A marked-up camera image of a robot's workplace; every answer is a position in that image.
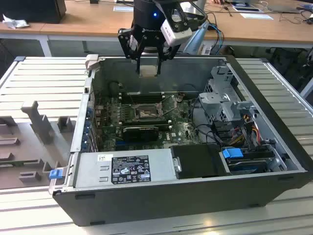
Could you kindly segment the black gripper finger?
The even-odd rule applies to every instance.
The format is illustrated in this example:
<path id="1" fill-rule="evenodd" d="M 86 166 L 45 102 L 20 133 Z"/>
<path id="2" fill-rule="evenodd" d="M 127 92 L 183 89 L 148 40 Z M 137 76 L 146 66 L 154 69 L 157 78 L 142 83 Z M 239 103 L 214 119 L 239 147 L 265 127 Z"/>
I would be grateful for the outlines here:
<path id="1" fill-rule="evenodd" d="M 142 32 L 141 27 L 132 27 L 129 29 L 121 28 L 118 31 L 118 40 L 124 52 L 124 55 L 128 59 L 136 61 L 136 73 L 140 71 L 140 58 L 147 45 L 147 35 Z M 137 41 L 135 49 L 131 47 L 131 39 Z"/>
<path id="2" fill-rule="evenodd" d="M 161 65 L 162 62 L 166 60 L 172 60 L 176 53 L 178 52 L 181 45 L 176 45 L 173 47 L 169 47 L 166 52 L 163 51 L 164 49 L 164 42 L 160 40 L 156 40 L 156 48 L 157 48 L 157 75 L 161 74 Z"/>

